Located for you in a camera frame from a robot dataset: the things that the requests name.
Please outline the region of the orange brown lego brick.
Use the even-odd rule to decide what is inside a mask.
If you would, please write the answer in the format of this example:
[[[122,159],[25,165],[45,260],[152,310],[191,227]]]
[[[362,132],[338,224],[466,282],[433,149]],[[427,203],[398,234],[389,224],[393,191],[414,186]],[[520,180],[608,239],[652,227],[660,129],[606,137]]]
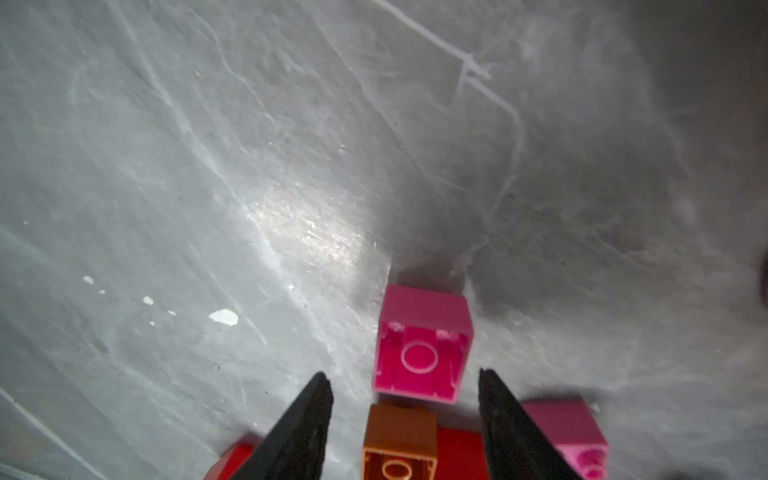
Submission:
[[[434,412],[388,403],[370,407],[362,447],[362,479],[432,480],[437,465]]]

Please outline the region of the pink double lego brick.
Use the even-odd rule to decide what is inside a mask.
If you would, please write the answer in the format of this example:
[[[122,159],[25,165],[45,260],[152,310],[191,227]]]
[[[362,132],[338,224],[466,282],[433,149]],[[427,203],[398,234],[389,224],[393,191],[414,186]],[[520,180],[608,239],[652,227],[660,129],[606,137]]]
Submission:
[[[389,285],[378,321],[373,390],[456,403],[473,338],[464,296]]]

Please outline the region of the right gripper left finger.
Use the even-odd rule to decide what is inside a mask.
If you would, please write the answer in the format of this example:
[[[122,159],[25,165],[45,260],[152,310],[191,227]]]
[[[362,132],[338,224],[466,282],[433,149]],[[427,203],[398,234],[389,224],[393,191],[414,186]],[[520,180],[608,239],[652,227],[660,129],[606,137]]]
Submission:
[[[331,383],[324,373],[318,372],[232,478],[318,480],[323,470],[332,406]]]

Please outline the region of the large red lego brick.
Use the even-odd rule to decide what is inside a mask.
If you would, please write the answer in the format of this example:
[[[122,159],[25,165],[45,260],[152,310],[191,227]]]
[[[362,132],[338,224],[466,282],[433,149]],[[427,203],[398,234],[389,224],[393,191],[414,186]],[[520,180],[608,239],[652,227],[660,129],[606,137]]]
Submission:
[[[245,436],[234,444],[207,471],[204,480],[228,480],[258,448],[261,440],[258,436]]]

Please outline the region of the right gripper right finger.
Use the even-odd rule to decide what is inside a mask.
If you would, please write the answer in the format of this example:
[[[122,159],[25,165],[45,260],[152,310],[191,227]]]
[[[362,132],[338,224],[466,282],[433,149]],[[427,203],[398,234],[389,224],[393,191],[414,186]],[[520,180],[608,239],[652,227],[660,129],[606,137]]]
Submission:
[[[545,437],[492,369],[478,379],[479,412],[489,478],[578,480],[578,473]]]

